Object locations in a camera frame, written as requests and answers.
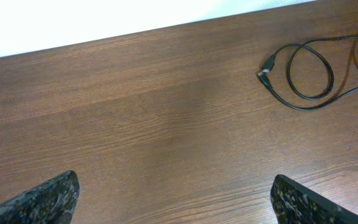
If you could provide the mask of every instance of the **wooden table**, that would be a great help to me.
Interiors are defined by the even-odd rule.
[[[283,44],[350,34],[358,0],[317,1],[0,58],[0,203],[72,169],[72,223],[275,223],[285,174],[358,214],[358,92],[306,113],[256,77]],[[333,92],[358,85],[358,42],[312,46]],[[290,90],[289,53],[270,81],[319,103]],[[326,86],[307,52],[292,72]]]

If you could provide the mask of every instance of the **black cable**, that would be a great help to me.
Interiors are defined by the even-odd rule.
[[[266,86],[266,88],[271,92],[271,94],[276,97],[276,99],[278,101],[280,101],[281,103],[283,103],[286,106],[289,106],[293,109],[296,110],[300,110],[300,111],[312,111],[312,110],[317,110],[320,108],[323,108],[335,101],[337,101],[338,99],[342,98],[343,96],[347,96],[355,91],[358,90],[358,87],[353,88],[335,98],[330,98],[329,100],[325,101],[324,103],[321,103],[319,105],[316,106],[312,106],[312,107],[299,107],[299,106],[295,106],[287,101],[285,101],[283,98],[281,98],[277,92],[273,89],[273,86],[270,84],[269,78],[267,77],[268,72],[270,72],[273,67],[274,67],[274,61],[275,58],[277,56],[277,54],[287,48],[287,47],[296,47],[295,51],[292,53],[288,63],[287,63],[287,81],[288,84],[290,85],[292,91],[297,94],[299,97],[306,99],[306,100],[320,100],[322,98],[324,98],[325,96],[327,96],[328,94],[330,94],[330,92],[333,89],[334,86],[334,72],[330,66],[330,64],[328,63],[328,61],[317,51],[315,51],[314,49],[312,49],[311,47],[307,46],[310,43],[313,42],[320,42],[320,41],[335,41],[335,40],[358,40],[358,36],[343,36],[343,37],[330,37],[330,38],[320,38],[320,39],[314,39],[314,40],[309,40],[303,44],[288,44],[285,45],[283,47],[280,47],[278,50],[276,50],[276,52],[274,52],[274,54],[272,54],[269,59],[267,59],[267,61],[264,63],[263,67],[262,67],[262,71],[258,74],[259,75],[259,79],[260,81]],[[299,52],[300,49],[306,49],[309,50],[312,54],[314,54],[315,56],[317,56],[323,63],[324,66],[327,69],[328,75],[329,75],[329,80],[328,80],[328,85],[327,88],[320,94],[316,95],[316,96],[305,96],[304,94],[300,93],[296,87],[294,86],[292,79],[291,79],[291,66],[292,66],[292,61],[295,58],[295,55]]]

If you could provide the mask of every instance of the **white wall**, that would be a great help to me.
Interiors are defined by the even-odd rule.
[[[0,0],[0,57],[310,0]]]

